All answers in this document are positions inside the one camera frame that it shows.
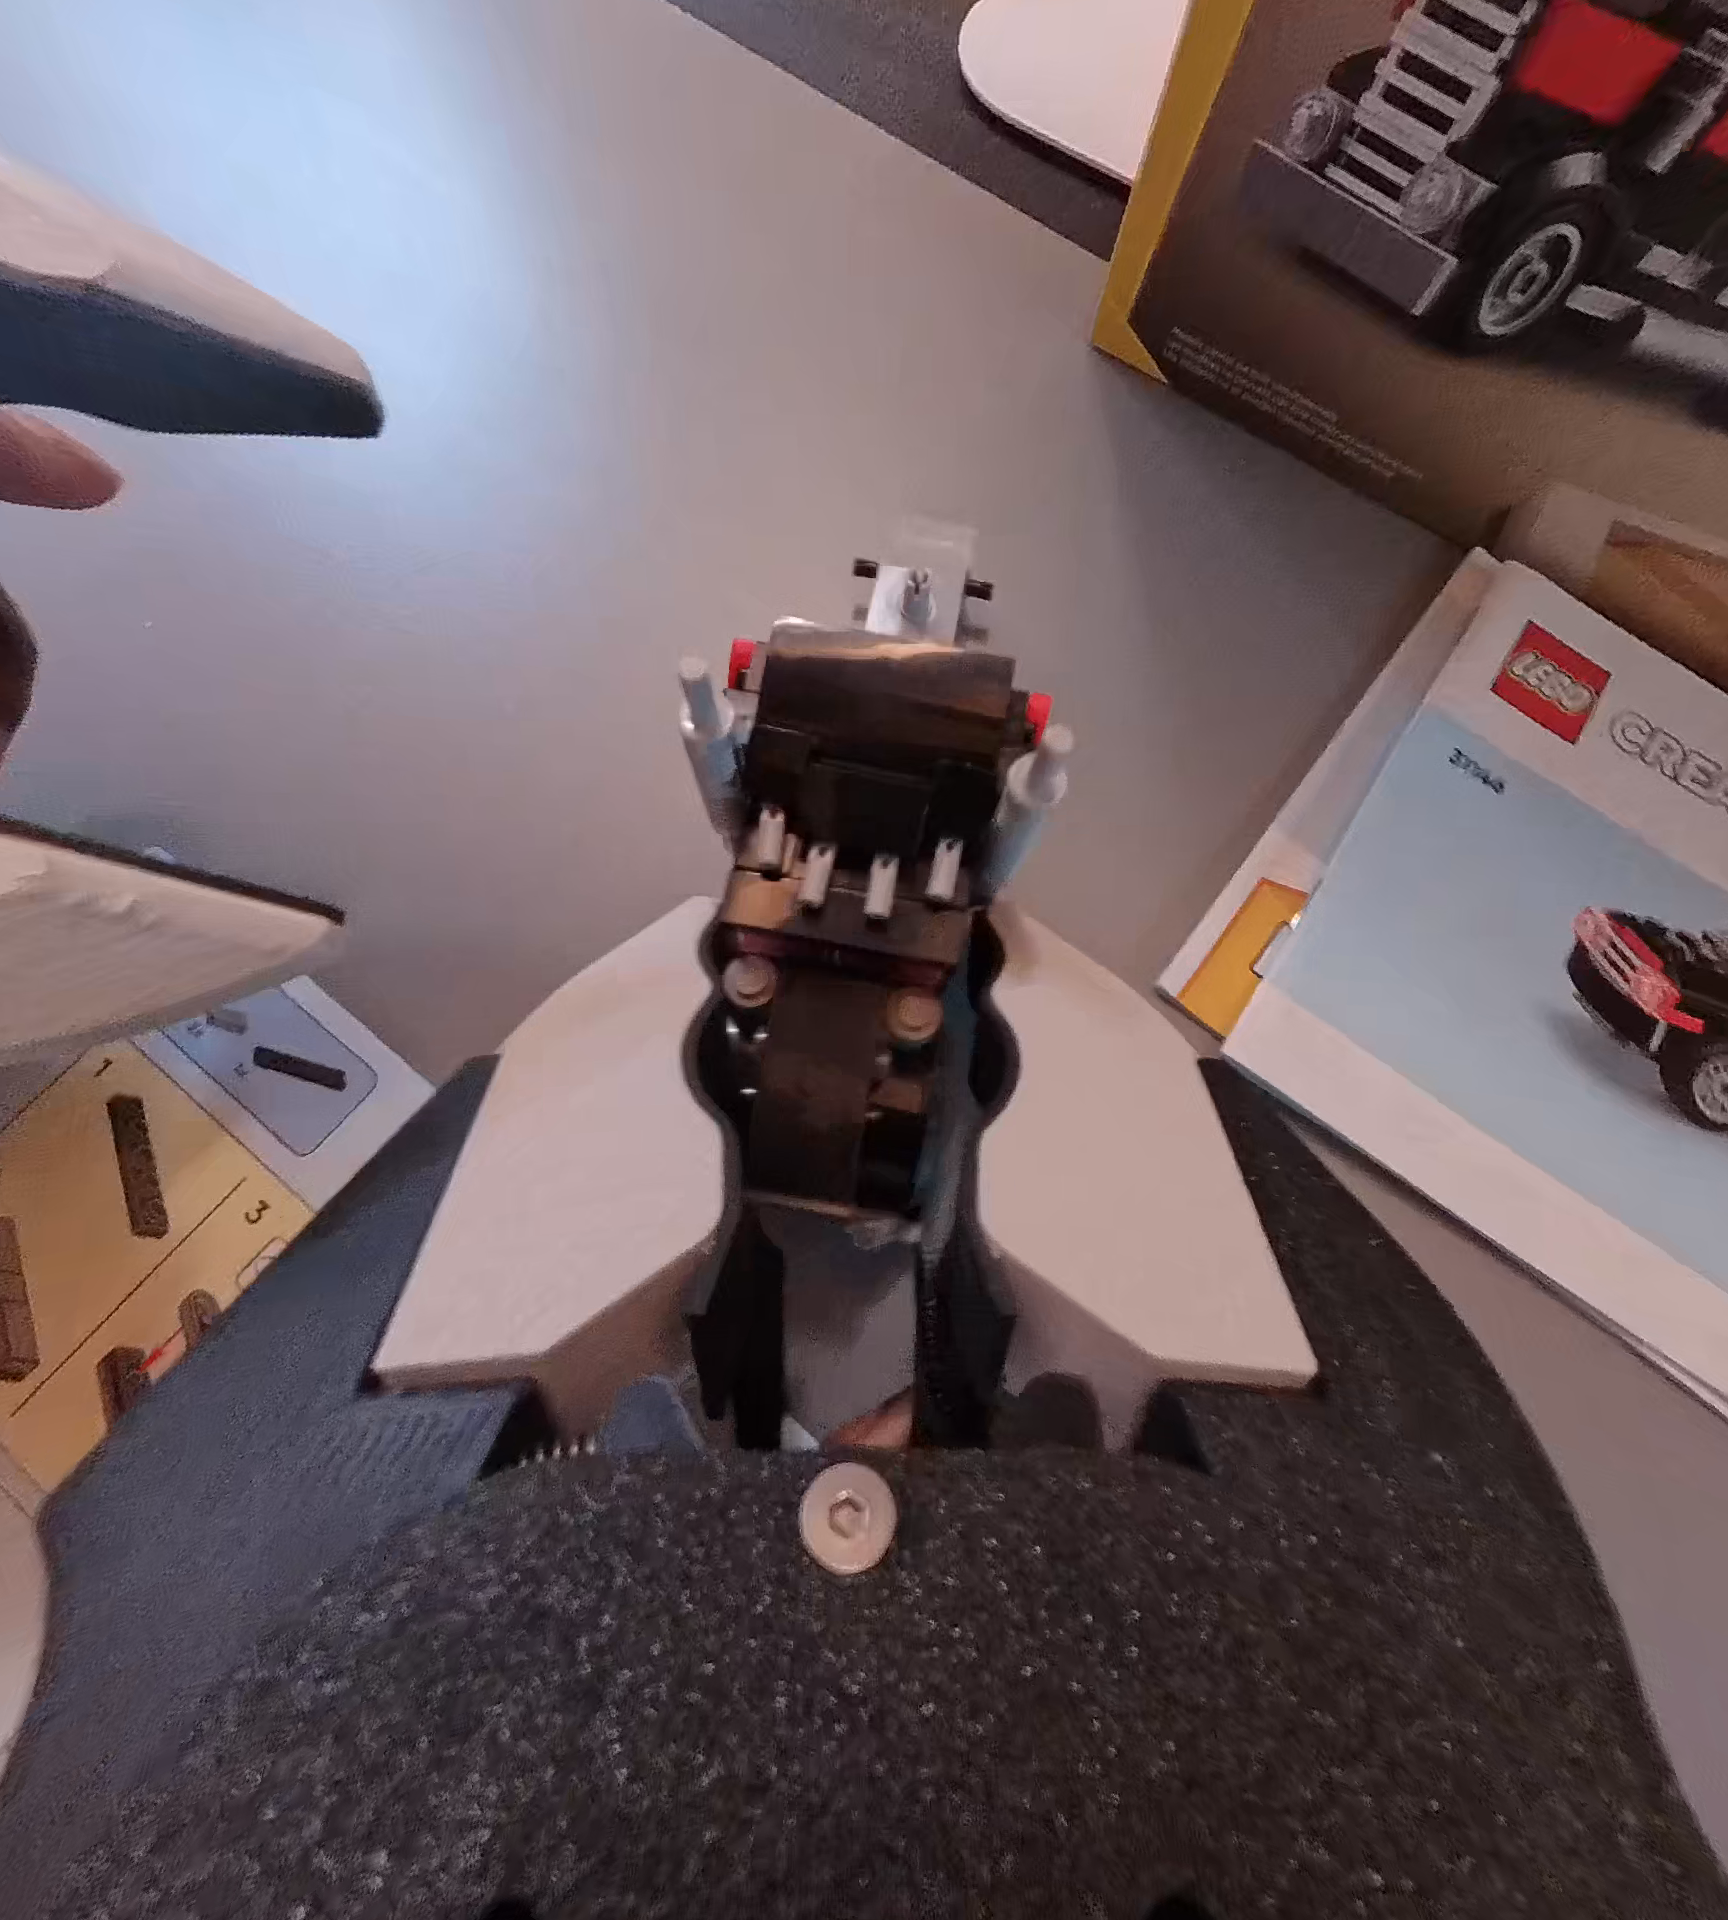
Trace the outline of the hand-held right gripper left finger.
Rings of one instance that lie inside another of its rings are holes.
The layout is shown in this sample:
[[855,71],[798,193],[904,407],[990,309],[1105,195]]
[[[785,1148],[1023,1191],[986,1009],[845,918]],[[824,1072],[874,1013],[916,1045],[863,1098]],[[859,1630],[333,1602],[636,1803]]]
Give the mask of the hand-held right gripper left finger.
[[685,1074],[714,911],[670,909],[500,1045],[372,1357],[382,1389],[529,1387],[592,1432],[632,1381],[684,1368],[682,1290],[725,1206],[723,1133]]

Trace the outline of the white round pad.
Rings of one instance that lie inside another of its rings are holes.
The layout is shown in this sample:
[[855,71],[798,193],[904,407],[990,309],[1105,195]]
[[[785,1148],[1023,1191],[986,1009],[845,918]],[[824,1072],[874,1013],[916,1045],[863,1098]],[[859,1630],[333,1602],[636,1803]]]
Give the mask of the white round pad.
[[1001,126],[1129,186],[1184,39],[1189,2],[973,2],[962,83]]

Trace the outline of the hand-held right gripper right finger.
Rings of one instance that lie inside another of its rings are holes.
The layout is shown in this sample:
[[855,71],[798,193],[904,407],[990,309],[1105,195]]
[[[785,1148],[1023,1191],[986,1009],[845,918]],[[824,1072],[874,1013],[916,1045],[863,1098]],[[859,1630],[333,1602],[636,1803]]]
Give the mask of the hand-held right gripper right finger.
[[1155,1002],[1020,913],[991,913],[995,1083],[953,1227],[986,1263],[999,1390],[1074,1381],[1105,1449],[1154,1393],[1301,1393],[1319,1374],[1201,1060]]

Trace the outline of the open instruction booklet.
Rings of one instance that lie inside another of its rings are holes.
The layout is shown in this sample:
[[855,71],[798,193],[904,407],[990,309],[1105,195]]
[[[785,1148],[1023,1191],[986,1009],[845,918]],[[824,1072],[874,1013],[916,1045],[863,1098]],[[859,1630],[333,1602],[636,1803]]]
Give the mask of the open instruction booklet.
[[43,1500],[430,1095],[306,978],[0,1072],[0,1774]]

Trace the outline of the black red lego truck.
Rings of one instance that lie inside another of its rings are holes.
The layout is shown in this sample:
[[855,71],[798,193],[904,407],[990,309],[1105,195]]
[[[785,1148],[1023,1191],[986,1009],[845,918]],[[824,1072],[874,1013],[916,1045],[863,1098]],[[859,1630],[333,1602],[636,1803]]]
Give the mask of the black red lego truck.
[[852,619],[782,619],[680,669],[680,735],[730,854],[704,953],[707,1089],[747,1204],[913,1231],[939,1176],[948,1001],[1067,791],[1046,692],[993,650],[975,532],[905,518]]

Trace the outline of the large lego set box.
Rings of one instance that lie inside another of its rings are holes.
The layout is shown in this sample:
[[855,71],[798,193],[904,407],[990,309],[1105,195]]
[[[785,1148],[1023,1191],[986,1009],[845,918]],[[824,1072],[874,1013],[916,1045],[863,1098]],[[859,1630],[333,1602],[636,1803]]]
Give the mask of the large lego set box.
[[1728,691],[1728,2],[1189,5],[1094,344]]

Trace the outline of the closed instruction booklets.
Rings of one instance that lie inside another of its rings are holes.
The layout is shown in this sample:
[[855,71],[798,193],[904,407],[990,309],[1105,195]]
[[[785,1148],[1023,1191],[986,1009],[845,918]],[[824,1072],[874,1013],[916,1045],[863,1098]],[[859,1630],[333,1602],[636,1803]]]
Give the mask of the closed instruction booklets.
[[1728,692],[1471,550],[1160,990],[1728,1421]]

